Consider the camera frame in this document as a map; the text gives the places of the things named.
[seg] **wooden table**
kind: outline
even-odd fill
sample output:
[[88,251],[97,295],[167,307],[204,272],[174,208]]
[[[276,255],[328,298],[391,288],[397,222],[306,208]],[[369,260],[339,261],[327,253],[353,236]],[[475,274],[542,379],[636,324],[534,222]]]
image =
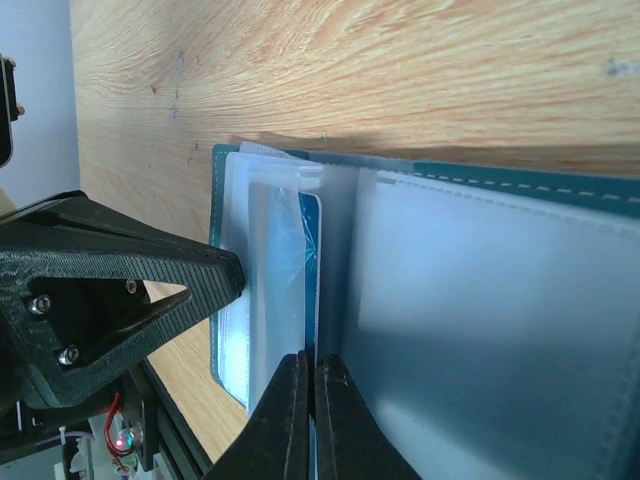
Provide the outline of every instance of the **wooden table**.
[[[638,0],[72,0],[82,187],[206,242],[211,148],[258,140],[640,174]],[[216,460],[208,325],[151,361]]]

